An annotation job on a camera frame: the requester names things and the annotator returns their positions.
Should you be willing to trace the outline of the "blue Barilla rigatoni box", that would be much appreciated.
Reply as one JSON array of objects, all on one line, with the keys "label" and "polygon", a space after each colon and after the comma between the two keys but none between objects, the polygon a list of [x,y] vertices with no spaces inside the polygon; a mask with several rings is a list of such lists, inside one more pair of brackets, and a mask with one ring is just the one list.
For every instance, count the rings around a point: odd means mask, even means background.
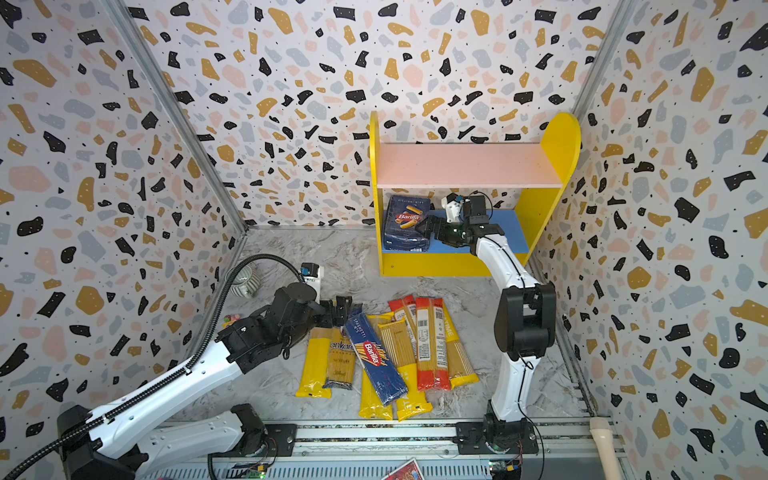
[{"label": "blue Barilla rigatoni box", "polygon": [[427,197],[393,195],[387,205],[382,242],[385,250],[425,252],[430,240],[416,230],[429,214]]}]

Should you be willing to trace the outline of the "blue Barilla spaghetti box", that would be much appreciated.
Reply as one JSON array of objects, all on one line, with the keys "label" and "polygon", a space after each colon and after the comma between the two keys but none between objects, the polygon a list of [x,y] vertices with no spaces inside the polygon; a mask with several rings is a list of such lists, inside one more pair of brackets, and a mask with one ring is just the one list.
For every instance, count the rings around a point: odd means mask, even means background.
[{"label": "blue Barilla spaghetti box", "polygon": [[387,406],[404,396],[408,392],[406,383],[367,315],[361,309],[354,309],[344,329],[380,402]]}]

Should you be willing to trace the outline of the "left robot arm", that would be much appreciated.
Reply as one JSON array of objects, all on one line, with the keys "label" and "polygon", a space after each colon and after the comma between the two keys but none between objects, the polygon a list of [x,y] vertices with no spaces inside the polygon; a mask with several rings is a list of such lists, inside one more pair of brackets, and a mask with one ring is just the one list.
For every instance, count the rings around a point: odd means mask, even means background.
[{"label": "left robot arm", "polygon": [[215,388],[279,357],[310,331],[338,326],[361,311],[348,297],[319,301],[315,287],[292,283],[270,304],[231,321],[203,352],[110,404],[76,406],[58,419],[57,451],[68,479],[136,479],[202,456],[283,454],[249,404],[207,420],[162,423]]}]

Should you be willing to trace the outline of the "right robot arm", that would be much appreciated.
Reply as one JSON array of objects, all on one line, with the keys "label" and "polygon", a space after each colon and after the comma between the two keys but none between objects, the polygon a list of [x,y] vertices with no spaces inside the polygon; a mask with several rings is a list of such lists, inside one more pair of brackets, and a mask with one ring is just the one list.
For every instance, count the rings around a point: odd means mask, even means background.
[{"label": "right robot arm", "polygon": [[467,247],[500,290],[493,325],[502,354],[497,385],[483,422],[457,425],[459,451],[538,454],[543,444],[526,405],[535,368],[555,341],[555,287],[536,280],[511,251],[502,227],[491,222],[484,194],[451,193],[441,206],[444,213],[428,215],[417,231],[449,247]]}]

